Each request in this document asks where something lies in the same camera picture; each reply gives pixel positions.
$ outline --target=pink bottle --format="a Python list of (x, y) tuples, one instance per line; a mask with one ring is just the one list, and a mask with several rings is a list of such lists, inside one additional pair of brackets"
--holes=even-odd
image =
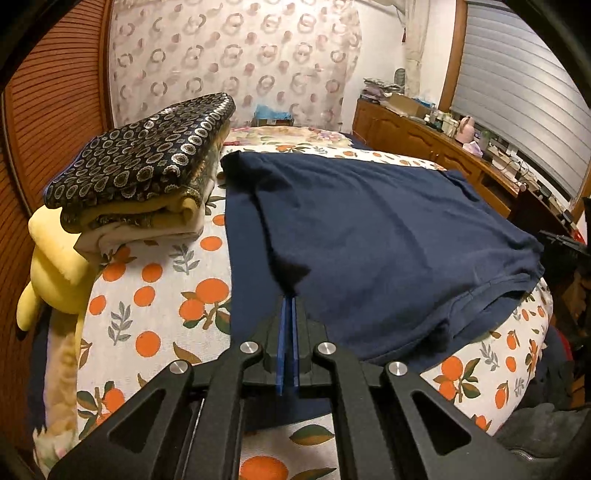
[(460, 143), (470, 143), (474, 140), (474, 119), (471, 116), (465, 116), (457, 129), (456, 140)]

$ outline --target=black patterned cloth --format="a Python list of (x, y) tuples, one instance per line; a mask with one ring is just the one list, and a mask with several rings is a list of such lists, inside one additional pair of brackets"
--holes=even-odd
[(44, 203), (80, 211), (172, 193), (187, 184), (235, 110), (227, 93), (212, 93), (94, 137), (49, 183)]

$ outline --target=wooden wall panel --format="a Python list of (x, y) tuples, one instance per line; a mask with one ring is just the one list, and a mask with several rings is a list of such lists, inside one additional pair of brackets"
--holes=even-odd
[(28, 282), (33, 240), (27, 216), (0, 153), (0, 429), (14, 445), (29, 449), (27, 381), (32, 335), (19, 342), (15, 312)]
[(9, 155), (26, 206), (95, 135), (112, 126), (104, 61), (110, 0), (82, 0), (22, 62), (4, 94)]
[(0, 432), (31, 449), (27, 382), (33, 335), (15, 335), (45, 185), (112, 127), (105, 52), (112, 0), (82, 0), (33, 48), (2, 94), (0, 134)]

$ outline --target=folded clothes stack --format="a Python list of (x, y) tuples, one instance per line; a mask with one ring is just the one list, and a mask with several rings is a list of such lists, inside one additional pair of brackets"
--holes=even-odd
[(365, 87), (359, 97), (372, 103), (380, 103), (381, 100), (385, 100), (393, 93), (404, 93), (404, 87), (396, 83), (375, 78), (365, 78), (363, 81)]
[(171, 105), (91, 140), (47, 186), (66, 232), (81, 233), (87, 258), (108, 245), (199, 233), (219, 154), (234, 113), (214, 93)]

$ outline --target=patterned curtain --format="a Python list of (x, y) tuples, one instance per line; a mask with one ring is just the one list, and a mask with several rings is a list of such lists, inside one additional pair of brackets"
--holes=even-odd
[(360, 49), (353, 0), (115, 0), (115, 123), (224, 91), (236, 102), (233, 126), (262, 104), (336, 130)]

